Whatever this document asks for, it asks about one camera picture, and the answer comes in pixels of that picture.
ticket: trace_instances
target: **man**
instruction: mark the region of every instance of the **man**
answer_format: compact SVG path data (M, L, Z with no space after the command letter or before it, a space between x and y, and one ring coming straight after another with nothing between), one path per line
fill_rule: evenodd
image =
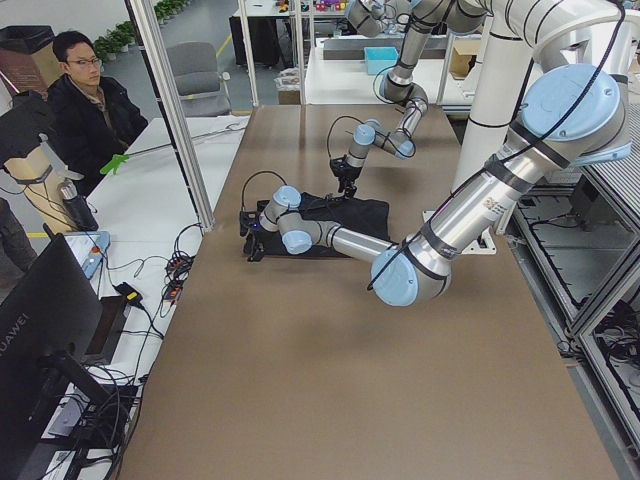
M56 116L52 144L70 170L84 175L78 193L88 195L100 183L100 169L124 153L147 126L116 80L101 77L102 62L82 33L63 32L53 41L63 75L48 90Z

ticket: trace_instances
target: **eyeglasses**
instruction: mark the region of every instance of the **eyeglasses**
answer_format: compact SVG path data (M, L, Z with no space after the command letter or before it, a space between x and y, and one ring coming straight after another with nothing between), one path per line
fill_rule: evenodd
M93 60L67 60L66 63L75 63L82 70L87 70L89 67L94 66L100 68L102 66L102 60L94 58Z

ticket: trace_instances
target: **colorful object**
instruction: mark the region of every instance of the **colorful object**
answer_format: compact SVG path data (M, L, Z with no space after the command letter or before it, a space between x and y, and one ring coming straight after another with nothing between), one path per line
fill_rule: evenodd
M378 75L387 68L391 68L398 60L395 47L365 47L364 62L369 75Z
M109 172L113 171L113 174L115 175L118 172L118 168L120 167L120 165L122 165L127 160L129 160L129 155L119 155L116 153L113 157L111 157L109 163L107 163L100 169L100 173L103 175L107 175Z

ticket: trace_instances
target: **blue box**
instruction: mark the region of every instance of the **blue box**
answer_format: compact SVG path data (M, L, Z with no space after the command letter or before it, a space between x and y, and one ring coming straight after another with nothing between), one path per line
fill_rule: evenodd
M398 61L395 47L365 47L364 63L369 75L378 75L386 68L393 67Z

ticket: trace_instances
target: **brown tabletop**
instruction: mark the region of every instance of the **brown tabletop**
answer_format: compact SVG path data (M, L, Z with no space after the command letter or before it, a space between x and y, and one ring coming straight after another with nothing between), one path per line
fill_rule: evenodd
M408 308L366 291L353 259L248 263L240 192L261 169L335 192L326 136L339 115L392 106L260 107L254 114L145 391L121 478L614 479L600 439L502 239L464 256L446 294ZM331 150L349 144L334 128ZM409 161L372 151L360 198L391 204L396 241L446 198L458 144L433 107ZM249 208L279 186L261 175Z

